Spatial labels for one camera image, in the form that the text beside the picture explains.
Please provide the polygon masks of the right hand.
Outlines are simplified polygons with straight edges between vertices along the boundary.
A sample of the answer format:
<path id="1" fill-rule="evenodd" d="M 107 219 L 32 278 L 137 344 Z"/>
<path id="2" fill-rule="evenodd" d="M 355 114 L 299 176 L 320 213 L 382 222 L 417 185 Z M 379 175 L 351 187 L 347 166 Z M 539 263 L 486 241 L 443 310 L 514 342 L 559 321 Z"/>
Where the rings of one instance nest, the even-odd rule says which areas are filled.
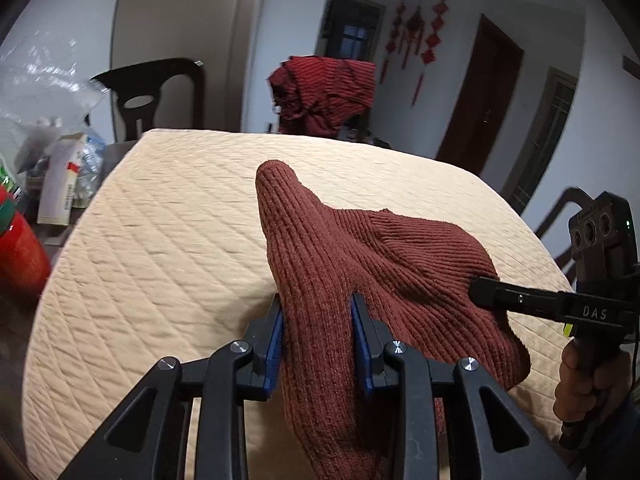
<path id="1" fill-rule="evenodd" d="M 631 386 L 631 355 L 618 349 L 607 363 L 588 372 L 587 352 L 572 339 L 563 349 L 553 413 L 562 422 L 580 422 L 600 406 L 603 422 L 623 402 Z"/>

